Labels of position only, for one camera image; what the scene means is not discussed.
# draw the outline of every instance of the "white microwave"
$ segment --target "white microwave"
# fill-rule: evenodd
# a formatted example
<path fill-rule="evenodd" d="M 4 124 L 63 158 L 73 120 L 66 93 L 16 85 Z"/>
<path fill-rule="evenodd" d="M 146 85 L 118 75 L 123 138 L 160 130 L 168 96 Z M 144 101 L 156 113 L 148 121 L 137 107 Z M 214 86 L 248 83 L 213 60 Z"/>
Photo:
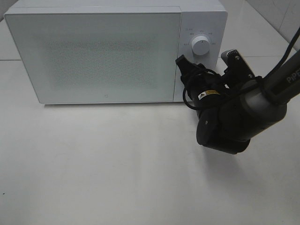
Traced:
<path fill-rule="evenodd" d="M 5 20 L 43 104 L 177 102 L 184 54 L 214 68 L 217 0 L 19 0 Z"/>

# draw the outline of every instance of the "table surface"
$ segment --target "table surface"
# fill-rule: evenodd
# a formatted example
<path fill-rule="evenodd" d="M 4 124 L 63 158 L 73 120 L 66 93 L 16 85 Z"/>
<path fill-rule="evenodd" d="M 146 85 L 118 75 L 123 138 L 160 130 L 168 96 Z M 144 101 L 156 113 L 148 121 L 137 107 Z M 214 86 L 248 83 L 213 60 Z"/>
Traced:
<path fill-rule="evenodd" d="M 247 2 L 221 2 L 221 51 L 265 75 L 287 42 Z M 300 97 L 225 154 L 196 143 L 182 103 L 39 104 L 2 21 L 0 105 L 0 225 L 300 224 Z"/>

